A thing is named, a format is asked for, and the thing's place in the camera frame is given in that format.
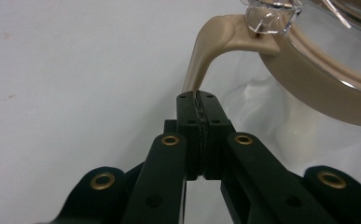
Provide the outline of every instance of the beige handle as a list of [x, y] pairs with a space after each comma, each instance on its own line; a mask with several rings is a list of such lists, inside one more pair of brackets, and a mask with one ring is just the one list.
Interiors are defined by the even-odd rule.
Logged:
[[195, 42], [185, 91], [197, 91], [214, 58], [232, 50], [259, 52], [271, 74], [304, 104], [361, 126], [361, 75], [315, 48], [296, 27], [287, 35], [252, 38], [244, 15], [210, 19]]

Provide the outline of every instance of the clear plastic knob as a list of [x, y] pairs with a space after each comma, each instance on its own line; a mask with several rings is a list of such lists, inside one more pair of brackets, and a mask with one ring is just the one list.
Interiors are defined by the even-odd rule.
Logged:
[[302, 10], [300, 0], [241, 0], [246, 21], [257, 34], [284, 34]]

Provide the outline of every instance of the metal object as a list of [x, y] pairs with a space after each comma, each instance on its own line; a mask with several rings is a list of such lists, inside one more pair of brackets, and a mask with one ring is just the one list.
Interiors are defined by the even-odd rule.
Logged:
[[177, 119], [165, 121], [144, 163], [89, 172], [50, 223], [183, 223], [186, 181], [199, 175], [221, 180], [234, 223], [361, 223], [359, 183], [325, 166], [293, 175], [203, 91], [177, 97]]

